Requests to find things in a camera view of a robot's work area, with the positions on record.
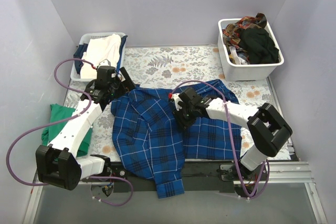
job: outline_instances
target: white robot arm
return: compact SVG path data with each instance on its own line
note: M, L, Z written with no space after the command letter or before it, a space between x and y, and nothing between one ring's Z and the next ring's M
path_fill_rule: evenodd
M227 121L221 98L201 97L193 88L173 94L175 119L183 127L191 126L197 117ZM275 157L292 134L292 129L273 105L265 103L257 108L227 102L231 122L250 130L255 145L239 160L246 174L253 172L268 157Z
M121 79L116 75L114 67L99 67L97 79L91 81L85 89L92 98L89 109L79 117L68 121L48 146L40 145L37 149L35 154L37 174L41 182L73 190L83 178L95 174L110 175L108 173L110 158L102 155L75 157L82 140L105 107L113 99L135 88L126 70L120 68L120 72ZM88 103L88 98L82 95L73 115L83 111Z

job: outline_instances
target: white cloth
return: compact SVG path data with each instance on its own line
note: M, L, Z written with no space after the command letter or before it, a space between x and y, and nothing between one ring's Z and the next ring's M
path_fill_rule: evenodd
M242 59L241 57L238 56L236 48L235 47L229 47L231 55L233 59L235 60L236 65L247 65L248 63L246 60Z
M92 62L95 67L116 67L120 58L120 44L121 38L117 34L101 39L91 39L86 54L83 54L82 59ZM80 70L80 77L82 79L95 79L97 71L90 64L84 63Z

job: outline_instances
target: gray floor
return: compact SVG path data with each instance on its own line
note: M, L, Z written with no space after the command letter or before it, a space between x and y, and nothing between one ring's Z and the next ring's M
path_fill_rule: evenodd
M126 194L112 194L121 202ZM135 192L122 207L92 200L89 185L73 191L44 188L35 223L316 223L304 184L269 184L247 202L215 191L188 191L159 200L156 192Z

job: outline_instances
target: table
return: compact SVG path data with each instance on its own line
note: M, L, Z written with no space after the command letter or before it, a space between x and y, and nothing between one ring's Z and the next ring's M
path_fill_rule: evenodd
M182 81L221 79L238 97L240 104L261 106L265 102L277 107L271 87L267 80L228 82L219 59L218 48L215 46L194 47L149 47L126 48L123 66L134 83L144 88L173 89ZM84 90L86 82L71 81L70 86ZM68 91L65 106L75 108L80 93ZM114 118L110 105L93 124L93 132L88 155L102 154L110 157L112 162L119 162L119 155L112 142ZM253 139L247 129L242 128L241 156L252 147ZM290 160L287 145L276 157L270 160Z

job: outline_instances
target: white towel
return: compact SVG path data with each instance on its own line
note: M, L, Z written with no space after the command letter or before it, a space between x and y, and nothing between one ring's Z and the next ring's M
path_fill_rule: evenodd
M86 54L83 54L82 59L92 62L95 67L116 67L120 57L120 44L121 38L117 34L101 39L91 39ZM95 79L97 71L90 64L84 63L80 70L80 77L82 79Z

